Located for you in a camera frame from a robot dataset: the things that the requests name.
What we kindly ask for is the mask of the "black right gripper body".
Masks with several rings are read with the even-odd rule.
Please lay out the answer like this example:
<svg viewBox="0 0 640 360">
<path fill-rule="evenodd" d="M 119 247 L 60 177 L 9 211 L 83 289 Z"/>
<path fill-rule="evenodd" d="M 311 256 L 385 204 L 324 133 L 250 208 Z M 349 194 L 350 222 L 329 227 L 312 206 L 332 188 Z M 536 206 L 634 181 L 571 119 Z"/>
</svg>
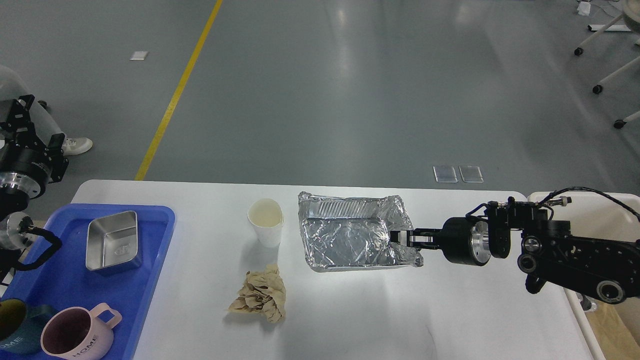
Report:
<svg viewBox="0 0 640 360">
<path fill-rule="evenodd" d="M 441 230 L 441 250 L 453 264 L 486 265 L 490 260 L 489 224 L 462 217 L 448 219 Z"/>
</svg>

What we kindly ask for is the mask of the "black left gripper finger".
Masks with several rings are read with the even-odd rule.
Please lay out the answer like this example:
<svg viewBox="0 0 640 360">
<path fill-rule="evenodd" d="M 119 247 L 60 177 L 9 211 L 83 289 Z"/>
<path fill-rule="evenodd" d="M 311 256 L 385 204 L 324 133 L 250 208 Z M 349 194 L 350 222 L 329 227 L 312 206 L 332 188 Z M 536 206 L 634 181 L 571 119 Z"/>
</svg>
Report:
<svg viewBox="0 0 640 360">
<path fill-rule="evenodd" d="M 46 158 L 48 161 L 66 161 L 63 145 L 66 139 L 64 133 L 53 134 L 46 146 Z"/>
<path fill-rule="evenodd" d="M 13 144 L 26 149 L 38 148 L 38 136 L 30 116 L 34 101 L 33 95 L 23 95 L 0 102 L 1 136 L 6 145 Z"/>
</svg>

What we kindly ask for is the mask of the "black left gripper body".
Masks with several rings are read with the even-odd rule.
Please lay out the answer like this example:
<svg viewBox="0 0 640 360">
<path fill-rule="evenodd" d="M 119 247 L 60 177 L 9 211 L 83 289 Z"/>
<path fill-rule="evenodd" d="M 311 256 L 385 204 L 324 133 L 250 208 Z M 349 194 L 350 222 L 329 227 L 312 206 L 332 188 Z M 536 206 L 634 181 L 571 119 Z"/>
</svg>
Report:
<svg viewBox="0 0 640 360">
<path fill-rule="evenodd" d="M 61 149 L 29 148 L 13 141 L 2 146 L 0 160 L 1 188 L 22 192 L 28 199 L 43 196 L 49 184 L 61 182 L 69 166 Z"/>
</svg>

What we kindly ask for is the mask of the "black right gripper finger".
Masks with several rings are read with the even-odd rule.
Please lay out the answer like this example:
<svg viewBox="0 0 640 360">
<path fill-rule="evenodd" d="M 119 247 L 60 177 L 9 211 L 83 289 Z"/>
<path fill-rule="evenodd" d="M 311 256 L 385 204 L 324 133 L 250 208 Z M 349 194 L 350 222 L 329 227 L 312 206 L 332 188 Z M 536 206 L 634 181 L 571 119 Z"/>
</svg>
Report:
<svg viewBox="0 0 640 360">
<path fill-rule="evenodd" d="M 413 230 L 391 230 L 390 242 L 399 244 L 399 237 L 422 236 L 436 237 L 442 230 L 440 228 L 415 228 Z"/>
<path fill-rule="evenodd" d="M 409 237 L 398 237 L 398 243 L 408 248 L 439 250 L 441 247 L 435 241 L 434 237 L 422 235 L 410 235 Z"/>
</svg>

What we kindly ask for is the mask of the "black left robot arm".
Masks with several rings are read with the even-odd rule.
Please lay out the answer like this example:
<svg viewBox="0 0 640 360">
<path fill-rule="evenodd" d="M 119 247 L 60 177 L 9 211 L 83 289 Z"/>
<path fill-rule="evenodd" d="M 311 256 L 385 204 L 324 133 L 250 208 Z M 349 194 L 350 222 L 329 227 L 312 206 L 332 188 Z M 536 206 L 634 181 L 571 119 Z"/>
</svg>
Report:
<svg viewBox="0 0 640 360">
<path fill-rule="evenodd" d="M 43 196 L 51 183 L 61 182 L 69 160 L 64 156 L 62 133 L 53 134 L 48 143 L 38 136 L 30 109 L 31 94 L 3 100 L 1 134 L 4 145 L 0 156 L 1 285 L 11 271 L 33 271 L 50 259 L 62 246 L 51 231 L 37 227 L 25 213 L 30 200 Z M 30 263 L 21 262 L 25 249 L 37 237 L 49 243 Z"/>
</svg>

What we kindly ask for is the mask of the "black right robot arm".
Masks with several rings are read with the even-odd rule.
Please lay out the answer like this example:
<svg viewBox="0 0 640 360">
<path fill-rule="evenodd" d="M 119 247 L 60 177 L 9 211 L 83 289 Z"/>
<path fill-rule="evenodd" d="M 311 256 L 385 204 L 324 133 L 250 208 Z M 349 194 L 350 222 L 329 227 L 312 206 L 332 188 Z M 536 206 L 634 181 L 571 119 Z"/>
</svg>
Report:
<svg viewBox="0 0 640 360">
<path fill-rule="evenodd" d="M 441 228 L 392 230 L 390 241 L 415 249 L 433 249 L 453 264 L 482 267 L 491 258 L 505 259 L 511 232 L 521 234 L 517 266 L 526 275 L 525 288 L 537 294 L 552 283 L 610 305 L 640 293 L 639 243 L 573 235 L 571 223 L 554 219 L 554 207 L 572 202 L 568 192 L 589 192 L 606 198 L 633 216 L 630 206 L 590 187 L 565 187 L 535 202 L 509 197 L 480 203 Z"/>
</svg>

